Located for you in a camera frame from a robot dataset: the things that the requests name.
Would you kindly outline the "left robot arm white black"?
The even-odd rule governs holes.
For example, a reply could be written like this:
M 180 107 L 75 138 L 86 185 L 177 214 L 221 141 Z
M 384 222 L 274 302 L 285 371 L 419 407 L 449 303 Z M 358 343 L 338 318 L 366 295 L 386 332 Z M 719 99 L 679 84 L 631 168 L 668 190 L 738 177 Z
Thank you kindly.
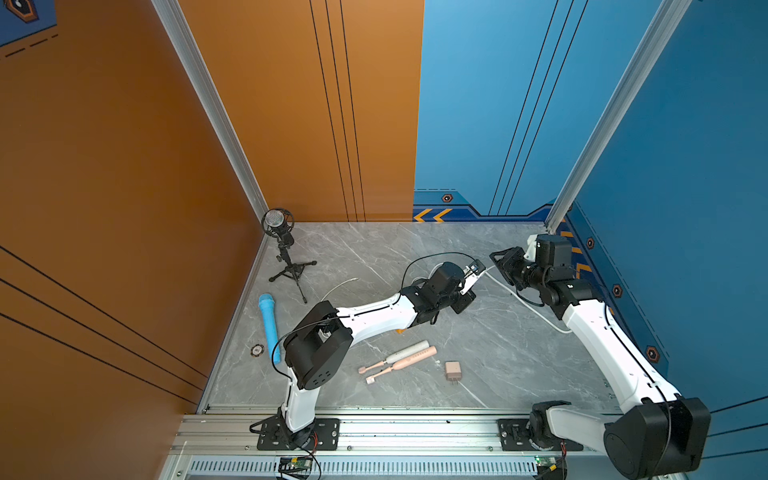
M 378 302 L 339 308 L 328 300 L 316 304 L 278 343 L 287 367 L 283 375 L 289 379 L 276 414 L 281 440 L 291 448 L 307 444 L 320 388 L 337 373 L 351 347 L 390 331 L 433 325 L 448 308 L 461 313 L 476 298 L 472 288 L 485 270 L 477 259 L 465 267 L 444 262 L 429 278 Z

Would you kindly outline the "left green circuit board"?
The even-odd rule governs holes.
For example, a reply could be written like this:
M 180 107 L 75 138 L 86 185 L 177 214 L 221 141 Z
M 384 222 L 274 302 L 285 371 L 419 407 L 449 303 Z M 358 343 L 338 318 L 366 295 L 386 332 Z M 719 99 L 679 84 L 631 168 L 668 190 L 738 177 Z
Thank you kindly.
M 307 480 L 314 469 L 310 456 L 280 457 L 277 464 L 278 479 Z

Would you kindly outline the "black microphone on tripod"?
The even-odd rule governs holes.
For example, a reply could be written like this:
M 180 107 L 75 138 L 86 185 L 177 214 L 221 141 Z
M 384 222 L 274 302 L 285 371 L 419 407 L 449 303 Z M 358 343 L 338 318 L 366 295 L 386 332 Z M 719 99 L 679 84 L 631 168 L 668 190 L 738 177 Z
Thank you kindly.
M 317 261 L 294 262 L 290 256 L 290 248 L 294 245 L 293 229 L 295 227 L 295 217 L 284 208 L 272 208 L 265 212 L 261 219 L 263 232 L 271 238 L 277 240 L 278 255 L 276 259 L 285 264 L 284 268 L 277 274 L 269 278 L 273 283 L 278 278 L 285 277 L 291 279 L 297 286 L 301 299 L 305 304 L 308 299 L 300 284 L 300 279 L 307 267 L 316 266 Z

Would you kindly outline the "green circuit board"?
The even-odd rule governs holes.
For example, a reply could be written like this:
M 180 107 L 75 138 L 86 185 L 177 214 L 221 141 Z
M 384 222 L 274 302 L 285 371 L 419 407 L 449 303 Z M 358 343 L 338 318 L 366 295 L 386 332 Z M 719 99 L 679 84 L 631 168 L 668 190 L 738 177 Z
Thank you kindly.
M 538 457 L 534 480 L 566 480 L 567 461 L 563 457 Z
M 314 469 L 310 456 L 280 457 L 277 464 L 278 479 L 307 480 Z

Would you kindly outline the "pink electric toothbrush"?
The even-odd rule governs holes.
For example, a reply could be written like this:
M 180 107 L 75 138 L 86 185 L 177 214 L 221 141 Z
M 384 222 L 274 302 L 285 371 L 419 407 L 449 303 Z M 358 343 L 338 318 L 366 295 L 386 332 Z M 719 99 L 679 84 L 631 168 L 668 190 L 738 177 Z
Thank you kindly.
M 396 361 L 393 365 L 385 368 L 381 372 L 378 372 L 378 373 L 376 373 L 374 375 L 368 376 L 366 378 L 366 383 L 368 385 L 373 384 L 375 382 L 375 380 L 378 377 L 382 376 L 382 375 L 391 373 L 393 371 L 398 371 L 398 370 L 405 369 L 405 368 L 407 368 L 407 367 L 409 367 L 411 365 L 414 365 L 414 364 L 419 363 L 419 362 L 421 362 L 423 360 L 426 360 L 426 359 L 428 359 L 428 358 L 430 358 L 430 357 L 432 357 L 432 356 L 434 356 L 436 354 L 437 354 L 437 348 L 435 346 L 431 346 L 431 347 L 429 347 L 427 349 L 424 349 L 422 351 L 414 353 L 414 354 L 412 354 L 412 355 L 410 355 L 408 357 L 405 357 L 405 358 L 403 358 L 401 360 Z

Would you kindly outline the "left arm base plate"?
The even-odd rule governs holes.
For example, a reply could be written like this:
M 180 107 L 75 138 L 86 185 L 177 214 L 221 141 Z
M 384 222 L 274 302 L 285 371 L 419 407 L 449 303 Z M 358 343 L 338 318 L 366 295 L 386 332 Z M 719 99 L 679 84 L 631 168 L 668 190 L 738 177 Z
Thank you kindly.
M 249 426 L 249 431 L 258 436 L 259 451 L 335 451 L 339 429 L 340 421 L 337 418 L 318 418 L 302 430 L 292 432 L 278 415 Z

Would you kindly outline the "right green circuit board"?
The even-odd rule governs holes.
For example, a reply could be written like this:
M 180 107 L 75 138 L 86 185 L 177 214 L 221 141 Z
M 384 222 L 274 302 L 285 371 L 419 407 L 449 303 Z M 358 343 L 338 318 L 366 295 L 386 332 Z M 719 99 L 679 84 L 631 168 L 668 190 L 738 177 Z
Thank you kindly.
M 538 457 L 534 480 L 566 480 L 567 461 L 563 457 Z

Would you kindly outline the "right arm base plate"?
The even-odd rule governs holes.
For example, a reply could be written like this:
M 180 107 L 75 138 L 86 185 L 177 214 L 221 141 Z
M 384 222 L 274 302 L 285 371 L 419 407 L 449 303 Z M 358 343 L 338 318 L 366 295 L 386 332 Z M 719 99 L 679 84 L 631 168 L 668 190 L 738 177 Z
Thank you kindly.
M 533 439 L 530 421 L 527 418 L 501 418 L 497 421 L 497 427 L 503 451 L 555 452 L 561 450 L 559 442 L 537 443 Z

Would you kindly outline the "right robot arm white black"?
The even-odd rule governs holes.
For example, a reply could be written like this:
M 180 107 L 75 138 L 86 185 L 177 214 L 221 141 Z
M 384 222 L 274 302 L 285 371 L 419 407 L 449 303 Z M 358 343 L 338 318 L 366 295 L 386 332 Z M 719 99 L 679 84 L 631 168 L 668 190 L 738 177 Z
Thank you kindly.
M 531 443 L 559 448 L 566 440 L 605 454 L 627 479 L 696 470 L 711 414 L 698 398 L 685 398 L 620 328 L 601 292 L 577 278 L 572 246 L 557 235 L 534 235 L 528 246 L 489 255 L 516 290 L 531 288 L 581 341 L 613 390 L 616 420 L 579 411 L 561 401 L 540 402 L 529 416 Z

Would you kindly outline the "aluminium rail frame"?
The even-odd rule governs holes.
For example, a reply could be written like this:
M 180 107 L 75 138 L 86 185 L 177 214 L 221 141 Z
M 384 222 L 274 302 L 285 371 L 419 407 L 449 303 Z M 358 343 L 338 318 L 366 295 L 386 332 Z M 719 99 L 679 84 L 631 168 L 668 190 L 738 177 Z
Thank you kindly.
M 259 451 L 249 431 L 263 408 L 213 409 L 181 421 L 162 479 L 278 479 L 280 457 L 310 456 L 308 479 L 532 479 L 538 457 L 563 457 L 570 479 L 617 479 L 603 454 L 568 443 L 555 452 L 503 451 L 497 421 L 512 412 L 323 409 L 340 421 L 335 451 Z

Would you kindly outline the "blue handheld microphone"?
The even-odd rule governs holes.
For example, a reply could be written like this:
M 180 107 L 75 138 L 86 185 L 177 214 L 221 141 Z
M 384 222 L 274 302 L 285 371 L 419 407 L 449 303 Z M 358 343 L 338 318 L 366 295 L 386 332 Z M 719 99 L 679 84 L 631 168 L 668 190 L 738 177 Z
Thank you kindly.
M 259 297 L 258 306 L 261 312 L 265 338 L 269 350 L 270 361 L 277 365 L 281 361 L 279 335 L 275 317 L 275 300 L 271 294 L 265 293 Z

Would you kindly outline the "white electric toothbrush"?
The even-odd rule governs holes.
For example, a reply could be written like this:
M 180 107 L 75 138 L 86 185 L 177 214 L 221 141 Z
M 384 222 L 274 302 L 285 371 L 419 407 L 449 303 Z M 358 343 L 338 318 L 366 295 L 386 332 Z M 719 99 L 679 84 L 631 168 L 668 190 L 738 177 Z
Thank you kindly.
M 366 373 L 368 371 L 371 371 L 371 370 L 373 370 L 375 368 L 383 367 L 384 365 L 392 365 L 392 364 L 396 363 L 397 361 L 405 359 L 405 358 L 407 358 L 407 357 L 409 357 L 409 356 L 411 356 L 413 354 L 419 353 L 422 350 L 426 350 L 429 347 L 430 347 L 429 342 L 427 340 L 423 340 L 423 341 L 418 342 L 418 343 L 416 343 L 414 345 L 411 345 L 411 346 L 409 346 L 407 348 L 404 348 L 404 349 L 402 349 L 400 351 L 397 351 L 397 352 L 395 352 L 393 354 L 390 354 L 384 360 L 379 361 L 378 363 L 376 363 L 374 365 L 371 365 L 371 366 L 368 366 L 368 367 L 361 367 L 361 368 L 359 368 L 358 369 L 358 373 L 359 374 L 364 374 L 364 373 Z

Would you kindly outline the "pink charger adapter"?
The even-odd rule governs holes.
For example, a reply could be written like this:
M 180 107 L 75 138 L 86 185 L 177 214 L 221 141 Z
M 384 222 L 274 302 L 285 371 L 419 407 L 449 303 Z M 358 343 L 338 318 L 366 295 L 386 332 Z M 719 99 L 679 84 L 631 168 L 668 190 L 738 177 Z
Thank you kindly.
M 463 372 L 461 364 L 458 361 L 447 361 L 444 363 L 445 378 L 450 382 L 459 382 L 462 379 Z

